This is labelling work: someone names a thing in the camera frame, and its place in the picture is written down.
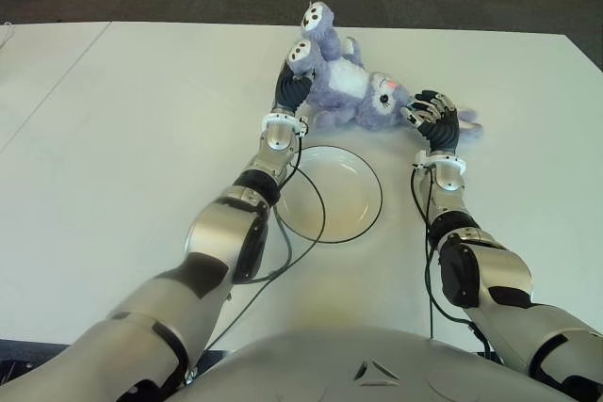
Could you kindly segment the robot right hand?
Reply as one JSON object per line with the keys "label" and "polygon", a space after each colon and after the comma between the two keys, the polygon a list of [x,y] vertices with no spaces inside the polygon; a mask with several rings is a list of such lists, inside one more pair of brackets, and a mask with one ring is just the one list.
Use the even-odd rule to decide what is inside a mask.
{"label": "robot right hand", "polygon": [[446,95],[422,90],[400,113],[427,139],[432,153],[456,153],[460,138],[458,110]]}

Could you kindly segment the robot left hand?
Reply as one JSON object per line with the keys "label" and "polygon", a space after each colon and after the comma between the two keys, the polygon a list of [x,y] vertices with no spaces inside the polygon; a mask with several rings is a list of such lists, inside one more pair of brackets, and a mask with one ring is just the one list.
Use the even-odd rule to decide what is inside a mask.
{"label": "robot left hand", "polygon": [[272,108],[295,115],[308,97],[313,82],[312,71],[295,74],[284,61],[276,80]]}

